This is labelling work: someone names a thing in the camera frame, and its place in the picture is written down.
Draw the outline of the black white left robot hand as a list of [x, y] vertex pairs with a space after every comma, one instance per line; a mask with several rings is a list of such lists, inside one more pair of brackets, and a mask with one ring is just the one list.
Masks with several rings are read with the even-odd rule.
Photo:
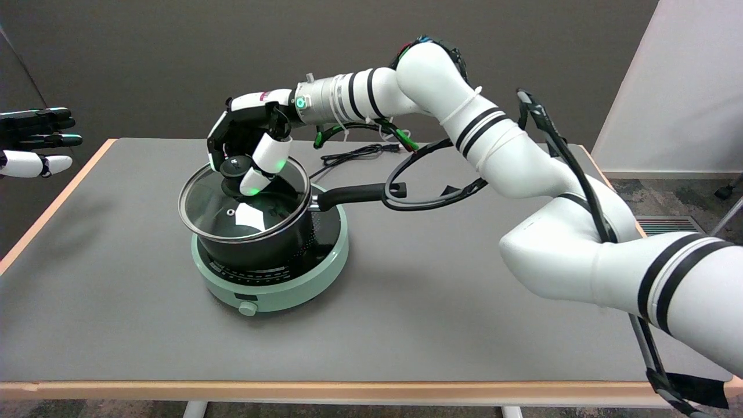
[[49, 178], [69, 169], [73, 164], [71, 156], [37, 151], [81, 145], [81, 135], [63, 132], [75, 124], [71, 110], [66, 107], [2, 112], [2, 176]]

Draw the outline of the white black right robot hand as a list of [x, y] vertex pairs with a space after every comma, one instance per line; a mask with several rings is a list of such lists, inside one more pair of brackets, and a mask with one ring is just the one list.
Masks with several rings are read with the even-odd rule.
[[229, 98], [207, 135], [210, 168], [237, 180], [240, 195], [257, 195], [286, 166], [292, 127], [300, 126], [294, 94], [279, 88]]

